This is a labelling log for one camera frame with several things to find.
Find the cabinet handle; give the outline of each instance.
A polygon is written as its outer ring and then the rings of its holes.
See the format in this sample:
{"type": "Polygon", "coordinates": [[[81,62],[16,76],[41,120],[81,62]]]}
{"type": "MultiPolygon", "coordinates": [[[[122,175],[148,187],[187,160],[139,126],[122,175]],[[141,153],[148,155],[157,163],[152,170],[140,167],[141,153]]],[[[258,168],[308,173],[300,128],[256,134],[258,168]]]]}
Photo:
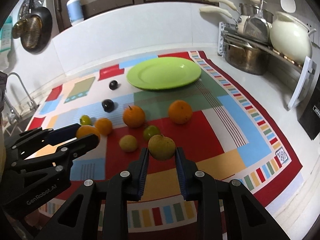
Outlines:
{"type": "Polygon", "coordinates": [[[57,11],[61,12],[61,0],[57,0],[57,11]]]}

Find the spatula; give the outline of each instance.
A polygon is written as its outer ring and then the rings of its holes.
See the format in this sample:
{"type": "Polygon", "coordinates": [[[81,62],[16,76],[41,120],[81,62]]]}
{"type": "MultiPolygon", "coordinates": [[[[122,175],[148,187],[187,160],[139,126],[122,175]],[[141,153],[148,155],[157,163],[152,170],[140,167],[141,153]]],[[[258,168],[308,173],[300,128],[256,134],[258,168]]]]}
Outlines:
{"type": "Polygon", "coordinates": [[[251,15],[244,23],[244,35],[262,43],[268,43],[269,25],[262,14],[263,1],[260,2],[259,11],[255,15],[251,15]]]}
{"type": "Polygon", "coordinates": [[[280,3],[285,12],[294,13],[296,11],[296,3],[294,0],[280,0],[280,3]]]}

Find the green fruit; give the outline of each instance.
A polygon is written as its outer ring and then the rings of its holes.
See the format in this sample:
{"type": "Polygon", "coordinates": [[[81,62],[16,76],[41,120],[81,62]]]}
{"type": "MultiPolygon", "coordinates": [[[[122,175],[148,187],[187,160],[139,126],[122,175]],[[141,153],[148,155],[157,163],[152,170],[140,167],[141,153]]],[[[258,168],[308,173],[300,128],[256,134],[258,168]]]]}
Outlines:
{"type": "Polygon", "coordinates": [[[133,152],[138,148],[138,142],[134,136],[125,135],[120,139],[119,146],[124,152],[133,152]]]}
{"type": "Polygon", "coordinates": [[[90,117],[87,115],[81,116],[80,125],[92,125],[90,117]]]}
{"type": "Polygon", "coordinates": [[[150,125],[143,131],[143,138],[148,142],[152,136],[157,134],[161,134],[159,128],[154,125],[150,125]]]}
{"type": "Polygon", "coordinates": [[[158,161],[169,160],[176,151],[176,144],[169,137],[161,135],[153,136],[148,143],[148,149],[152,157],[158,161]]]}

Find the label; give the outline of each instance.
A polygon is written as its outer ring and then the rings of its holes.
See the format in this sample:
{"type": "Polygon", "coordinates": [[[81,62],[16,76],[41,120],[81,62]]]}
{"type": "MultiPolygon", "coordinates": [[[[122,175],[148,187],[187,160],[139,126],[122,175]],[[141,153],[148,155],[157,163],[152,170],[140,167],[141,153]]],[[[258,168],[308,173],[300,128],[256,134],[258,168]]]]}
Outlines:
{"type": "Polygon", "coordinates": [[[80,0],[68,4],[67,8],[71,23],[83,18],[80,0]]]}
{"type": "Polygon", "coordinates": [[[320,118],[320,111],[316,106],[313,106],[313,111],[315,111],[315,113],[318,115],[318,117],[320,118]]]}
{"type": "Polygon", "coordinates": [[[41,192],[38,195],[35,195],[33,199],[30,199],[27,201],[27,205],[31,205],[33,202],[37,201],[39,198],[42,198],[43,196],[47,195],[49,192],[53,191],[55,188],[57,188],[57,185],[54,184],[51,186],[51,188],[47,188],[47,190],[41,192]]]}

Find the soap dispenser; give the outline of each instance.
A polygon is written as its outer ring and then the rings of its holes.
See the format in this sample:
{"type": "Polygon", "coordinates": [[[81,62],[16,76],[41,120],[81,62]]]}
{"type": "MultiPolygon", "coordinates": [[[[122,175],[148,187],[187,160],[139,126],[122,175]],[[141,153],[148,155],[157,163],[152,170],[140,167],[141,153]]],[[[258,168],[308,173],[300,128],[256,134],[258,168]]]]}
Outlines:
{"type": "Polygon", "coordinates": [[[72,26],[84,20],[80,0],[68,0],[67,9],[72,26]]]}

